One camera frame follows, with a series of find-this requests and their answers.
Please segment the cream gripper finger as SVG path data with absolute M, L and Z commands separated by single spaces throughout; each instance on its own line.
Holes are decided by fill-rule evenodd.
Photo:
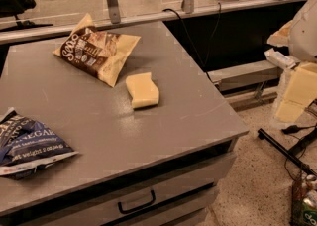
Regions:
M 292 25 L 292 20 L 288 21 L 279 30 L 271 34 L 269 38 L 267 39 L 267 42 L 270 45 L 273 45 L 276 47 L 287 47 L 288 35 L 289 35 L 291 25 Z
M 283 123 L 294 123 L 317 98 L 317 64 L 305 62 L 286 76 L 274 118 Z

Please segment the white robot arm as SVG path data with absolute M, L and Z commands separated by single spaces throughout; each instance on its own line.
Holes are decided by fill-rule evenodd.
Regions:
M 308 0 L 267 42 L 289 50 L 288 56 L 274 49 L 264 52 L 269 62 L 283 70 L 273 119 L 294 123 L 317 98 L 317 0 Z

